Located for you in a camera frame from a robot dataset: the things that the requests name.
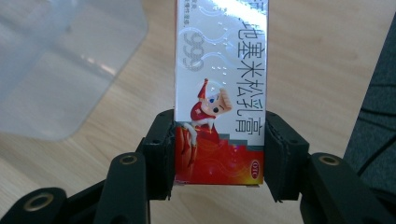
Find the red logo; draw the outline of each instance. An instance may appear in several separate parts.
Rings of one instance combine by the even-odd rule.
[[[260,173],[260,165],[258,161],[254,161],[250,166],[250,174],[253,179],[257,179]]]

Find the wooden table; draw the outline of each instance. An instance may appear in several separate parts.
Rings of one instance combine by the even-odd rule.
[[[134,151],[155,116],[174,106],[174,1],[143,1],[148,35],[83,126],[60,142],[0,135],[0,216],[22,195],[73,195]],[[267,109],[310,144],[342,157],[391,20],[394,0],[271,1]],[[268,188],[174,187],[151,203],[152,223],[302,223],[299,203]]]

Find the clear plastic box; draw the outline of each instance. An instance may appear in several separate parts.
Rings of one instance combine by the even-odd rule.
[[[75,132],[146,32],[139,0],[0,1],[0,132]]]

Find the ointment box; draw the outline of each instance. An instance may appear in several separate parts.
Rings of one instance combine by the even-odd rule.
[[[268,0],[179,0],[176,182],[263,180]]]

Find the cartoon character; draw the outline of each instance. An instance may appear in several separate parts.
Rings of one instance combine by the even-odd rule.
[[[198,93],[198,103],[191,109],[191,124],[183,124],[184,147],[181,152],[183,155],[186,150],[191,149],[191,158],[189,167],[194,163],[197,153],[197,136],[206,140],[219,143],[219,135],[214,126],[216,116],[230,111],[233,106],[227,91],[223,88],[215,95],[206,97],[206,85],[208,79],[205,79],[204,85]]]

